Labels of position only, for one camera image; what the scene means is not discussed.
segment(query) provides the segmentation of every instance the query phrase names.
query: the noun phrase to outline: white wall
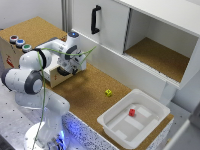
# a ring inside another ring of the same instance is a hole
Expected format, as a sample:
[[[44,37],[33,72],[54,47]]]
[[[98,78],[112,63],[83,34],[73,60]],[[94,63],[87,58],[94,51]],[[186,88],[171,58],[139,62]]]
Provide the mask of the white wall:
[[[182,108],[192,112],[200,102],[200,71],[186,84],[178,90],[173,102]]]
[[[0,28],[39,16],[62,29],[61,0],[0,0]]]

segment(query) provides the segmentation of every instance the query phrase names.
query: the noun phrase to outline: blue lid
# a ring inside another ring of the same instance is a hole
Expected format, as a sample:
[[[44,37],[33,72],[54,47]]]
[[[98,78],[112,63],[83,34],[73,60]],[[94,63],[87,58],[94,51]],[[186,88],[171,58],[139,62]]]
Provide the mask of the blue lid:
[[[24,40],[17,40],[18,43],[24,43]]]

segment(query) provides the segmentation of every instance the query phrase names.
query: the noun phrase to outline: black handle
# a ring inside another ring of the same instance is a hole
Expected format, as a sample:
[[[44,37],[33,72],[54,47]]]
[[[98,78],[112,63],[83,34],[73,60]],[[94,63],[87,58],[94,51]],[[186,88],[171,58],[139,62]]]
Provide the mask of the black handle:
[[[91,23],[91,31],[92,34],[98,33],[100,30],[96,28],[96,12],[101,10],[101,7],[96,5],[96,8],[92,10],[92,23]]]

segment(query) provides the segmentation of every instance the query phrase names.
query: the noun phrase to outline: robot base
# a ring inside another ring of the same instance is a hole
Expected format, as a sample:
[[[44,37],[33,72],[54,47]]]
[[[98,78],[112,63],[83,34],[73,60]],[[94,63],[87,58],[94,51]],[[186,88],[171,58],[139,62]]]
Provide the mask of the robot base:
[[[37,123],[35,125],[33,125],[25,134],[25,137],[24,137],[24,150],[32,150],[33,148],[33,144],[34,144],[34,138],[36,136],[36,133],[38,131],[38,128],[39,128],[39,125],[40,123]],[[69,138],[65,138],[65,145],[69,145]],[[34,150],[49,150],[49,147],[45,147],[45,148],[41,148],[37,142],[35,143],[35,146],[34,146]]]

